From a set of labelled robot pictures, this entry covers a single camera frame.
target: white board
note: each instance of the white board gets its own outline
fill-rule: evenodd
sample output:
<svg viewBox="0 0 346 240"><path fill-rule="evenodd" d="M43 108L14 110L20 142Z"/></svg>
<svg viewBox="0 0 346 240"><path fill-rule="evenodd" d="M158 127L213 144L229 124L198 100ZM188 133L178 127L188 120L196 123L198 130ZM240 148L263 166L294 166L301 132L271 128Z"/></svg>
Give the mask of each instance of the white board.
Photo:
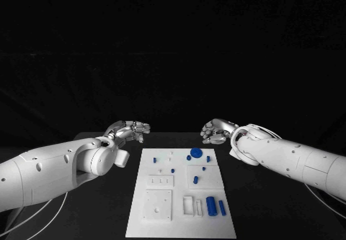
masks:
<svg viewBox="0 0 346 240"><path fill-rule="evenodd" d="M201 157L191 157L188 161L185 157L190 155L190 150L190 148L142 149L125 231L126 238L236 238L214 150L201 148ZM191 175L196 173L200 179L197 184L191 183L191 186L200 183L200 188L188 187L188 182L193 182L194 177ZM219 188L209 188L210 182ZM168 191L171 191L170 203L167 202ZM207 214L206 198L209 196L214 198L216 216ZM219 200L223 202L226 216L221 216Z"/></svg>

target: black background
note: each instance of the black background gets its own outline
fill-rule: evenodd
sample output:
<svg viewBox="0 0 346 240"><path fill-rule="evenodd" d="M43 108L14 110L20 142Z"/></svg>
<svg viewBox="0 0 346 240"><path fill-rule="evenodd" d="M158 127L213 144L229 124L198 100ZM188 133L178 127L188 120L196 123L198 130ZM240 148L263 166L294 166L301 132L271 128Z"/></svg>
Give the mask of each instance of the black background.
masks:
<svg viewBox="0 0 346 240"><path fill-rule="evenodd" d="M118 120L198 132L221 118L346 155L344 1L37 1L1 10L2 147L70 141Z"/></svg>

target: blue cylinder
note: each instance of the blue cylinder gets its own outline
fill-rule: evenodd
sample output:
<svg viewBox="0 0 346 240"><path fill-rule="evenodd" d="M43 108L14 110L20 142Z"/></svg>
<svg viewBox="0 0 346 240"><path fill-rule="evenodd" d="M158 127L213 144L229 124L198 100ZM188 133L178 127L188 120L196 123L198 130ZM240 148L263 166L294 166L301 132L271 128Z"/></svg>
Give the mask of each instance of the blue cylinder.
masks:
<svg viewBox="0 0 346 240"><path fill-rule="evenodd" d="M216 211L216 205L214 205L214 197L209 196L206 198L206 207L207 207L207 214L209 216L216 216L217 215L217 211Z"/></svg>
<svg viewBox="0 0 346 240"><path fill-rule="evenodd" d="M226 216L226 211L224 211L221 200L217 201L217 204L219 204L219 209L220 209L221 216Z"/></svg>
<svg viewBox="0 0 346 240"><path fill-rule="evenodd" d="M188 154L196 158L196 159L198 159L200 157L201 157L201 150L197 148L197 147L194 147L191 150L190 150L190 152L188 152Z"/></svg>

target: table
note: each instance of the table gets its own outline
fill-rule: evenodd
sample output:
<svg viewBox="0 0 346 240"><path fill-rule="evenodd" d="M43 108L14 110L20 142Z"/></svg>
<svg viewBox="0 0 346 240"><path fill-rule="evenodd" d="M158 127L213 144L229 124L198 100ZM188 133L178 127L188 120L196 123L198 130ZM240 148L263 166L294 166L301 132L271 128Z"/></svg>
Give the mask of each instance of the table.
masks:
<svg viewBox="0 0 346 240"><path fill-rule="evenodd" d="M74 140L102 132L82 132ZM346 230L333 212L318 202L304 184L252 166L230 155L229 140L203 144L198 132L151 132L144 143L129 141L125 168L109 172L73 189L53 222L33 240L125 239L142 148L213 148L220 168L236 239L346 239ZM18 227L5 240L25 240L44 227L59 210L64 194L54 198L38 215ZM44 203L23 209L20 223Z"/></svg>

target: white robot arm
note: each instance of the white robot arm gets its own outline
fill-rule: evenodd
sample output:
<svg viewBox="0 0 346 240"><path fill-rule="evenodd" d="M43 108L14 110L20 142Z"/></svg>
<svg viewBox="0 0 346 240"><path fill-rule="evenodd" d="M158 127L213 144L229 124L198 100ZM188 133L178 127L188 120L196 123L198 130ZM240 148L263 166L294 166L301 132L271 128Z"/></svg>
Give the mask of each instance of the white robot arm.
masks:
<svg viewBox="0 0 346 240"><path fill-rule="evenodd" d="M56 198L102 176L112 165L123 168L126 141L149 133L149 125L116 121L103 136L69 141L25 151L0 164L0 212Z"/></svg>
<svg viewBox="0 0 346 240"><path fill-rule="evenodd" d="M344 156L272 137L253 124L239 127L219 118L206 123L200 136L204 144L221 144L230 138L229 154L237 160L253 166L262 165L346 200Z"/></svg>

